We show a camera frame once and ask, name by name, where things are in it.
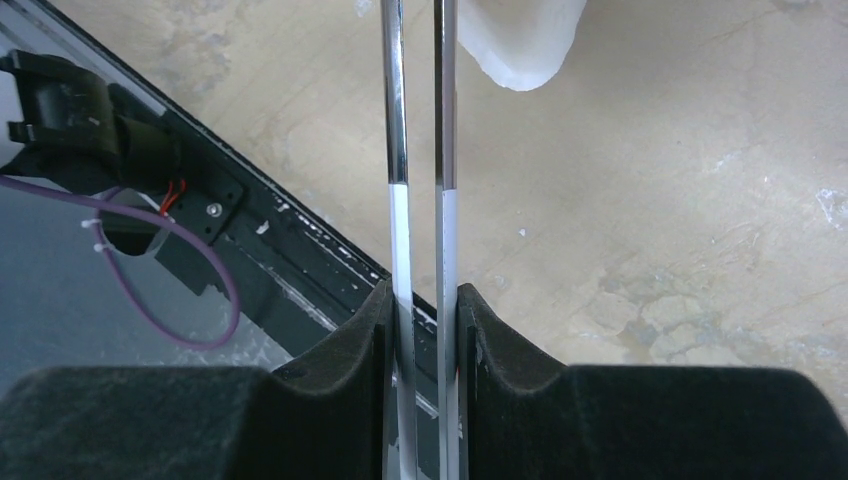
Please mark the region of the patterned white paper bag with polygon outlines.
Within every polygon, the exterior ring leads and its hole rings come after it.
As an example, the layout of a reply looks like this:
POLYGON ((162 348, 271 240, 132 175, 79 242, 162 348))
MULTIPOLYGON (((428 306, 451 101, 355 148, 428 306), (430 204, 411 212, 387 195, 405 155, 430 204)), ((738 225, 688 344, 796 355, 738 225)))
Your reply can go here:
POLYGON ((498 86, 535 90, 561 69, 586 0, 469 0, 458 5, 458 40, 498 86))

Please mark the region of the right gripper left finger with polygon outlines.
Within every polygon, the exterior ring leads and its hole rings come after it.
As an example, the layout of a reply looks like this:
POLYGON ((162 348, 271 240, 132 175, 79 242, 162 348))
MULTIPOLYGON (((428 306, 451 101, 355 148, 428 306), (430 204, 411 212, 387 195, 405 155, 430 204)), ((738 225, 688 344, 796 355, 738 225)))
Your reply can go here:
POLYGON ((383 479, 393 295, 280 368, 61 367, 1 401, 5 479, 383 479))

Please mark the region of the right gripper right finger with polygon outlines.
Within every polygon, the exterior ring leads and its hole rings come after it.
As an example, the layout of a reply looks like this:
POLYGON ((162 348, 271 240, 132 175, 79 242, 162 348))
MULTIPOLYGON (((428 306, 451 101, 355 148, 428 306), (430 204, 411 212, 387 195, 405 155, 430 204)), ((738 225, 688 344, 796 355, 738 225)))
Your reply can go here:
POLYGON ((843 479, 847 432, 786 369, 566 365, 458 290, 471 479, 843 479))

